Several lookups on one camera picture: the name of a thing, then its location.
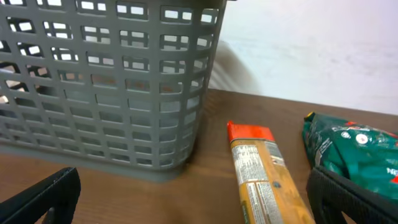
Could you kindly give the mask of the green Nescafe coffee bag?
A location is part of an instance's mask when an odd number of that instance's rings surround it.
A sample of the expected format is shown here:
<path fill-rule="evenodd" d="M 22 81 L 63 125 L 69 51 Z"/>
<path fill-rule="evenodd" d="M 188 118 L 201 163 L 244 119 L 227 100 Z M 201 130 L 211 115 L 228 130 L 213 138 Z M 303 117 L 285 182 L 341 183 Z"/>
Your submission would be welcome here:
<path fill-rule="evenodd" d="M 397 133 L 311 112 L 303 119 L 302 137 L 311 167 L 397 203 Z"/>

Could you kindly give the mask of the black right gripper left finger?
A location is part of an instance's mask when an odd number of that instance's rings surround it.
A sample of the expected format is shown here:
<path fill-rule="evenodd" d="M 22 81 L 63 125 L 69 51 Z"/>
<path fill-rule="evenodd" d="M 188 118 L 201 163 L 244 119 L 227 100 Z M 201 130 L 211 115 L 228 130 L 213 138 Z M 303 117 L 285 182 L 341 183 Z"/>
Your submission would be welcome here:
<path fill-rule="evenodd" d="M 1 202 L 1 223 L 71 223 L 80 192 L 77 169 L 60 169 Z"/>

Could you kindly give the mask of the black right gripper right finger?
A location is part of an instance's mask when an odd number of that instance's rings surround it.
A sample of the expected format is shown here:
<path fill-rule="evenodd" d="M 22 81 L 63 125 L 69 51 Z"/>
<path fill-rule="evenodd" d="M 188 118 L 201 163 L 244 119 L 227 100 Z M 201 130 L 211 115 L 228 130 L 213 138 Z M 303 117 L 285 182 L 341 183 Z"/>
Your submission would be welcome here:
<path fill-rule="evenodd" d="M 306 186 L 316 223 L 397 223 L 397 205 L 324 167 L 314 167 Z"/>

